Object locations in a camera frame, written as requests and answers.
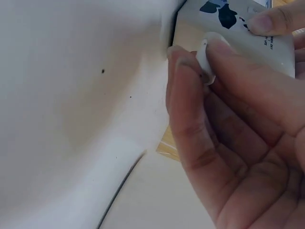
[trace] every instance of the black printed graphic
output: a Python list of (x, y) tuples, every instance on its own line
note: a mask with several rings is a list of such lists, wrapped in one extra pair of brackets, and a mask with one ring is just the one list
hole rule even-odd
[(214, 14), (218, 11), (218, 19), (221, 25), (227, 29), (232, 28), (239, 19), (242, 27), (248, 30), (245, 20), (237, 15), (237, 12), (231, 10), (227, 0), (209, 0), (200, 9), (201, 12)]

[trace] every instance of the white surface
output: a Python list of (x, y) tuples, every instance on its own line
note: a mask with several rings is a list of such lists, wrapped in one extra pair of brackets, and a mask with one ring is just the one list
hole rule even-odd
[(1, 1), (1, 229), (97, 226), (167, 126), (166, 46), (180, 2)]
[(214, 229), (180, 163), (145, 155), (127, 179), (101, 229)]

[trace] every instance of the hand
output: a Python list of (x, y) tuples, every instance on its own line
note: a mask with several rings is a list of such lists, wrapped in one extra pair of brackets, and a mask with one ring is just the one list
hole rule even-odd
[(207, 54), (217, 76), (210, 88), (194, 54), (169, 50), (166, 100), (199, 199), (218, 229), (304, 228), (305, 74), (294, 80), (221, 41)]

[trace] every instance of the wooden table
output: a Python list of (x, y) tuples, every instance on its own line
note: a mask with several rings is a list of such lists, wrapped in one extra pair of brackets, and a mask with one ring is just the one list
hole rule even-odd
[[(273, 0), (273, 7), (282, 6), (282, 5), (285, 5), (292, 1), (293, 0)], [(179, 161), (176, 144), (173, 139), (173, 135), (172, 135), (170, 127), (167, 128), (167, 130), (163, 136), (163, 139), (161, 140), (161, 142), (157, 148), (157, 152), (166, 157)]]

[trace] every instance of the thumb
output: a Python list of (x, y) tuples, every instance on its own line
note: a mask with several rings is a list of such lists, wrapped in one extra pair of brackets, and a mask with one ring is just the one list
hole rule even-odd
[(305, 83), (238, 55), (214, 40), (207, 47), (209, 63), (226, 89), (257, 112), (296, 136), (305, 127)]
[(256, 35), (273, 36), (291, 33), (305, 27), (305, 1), (297, 0), (255, 15), (248, 22)]

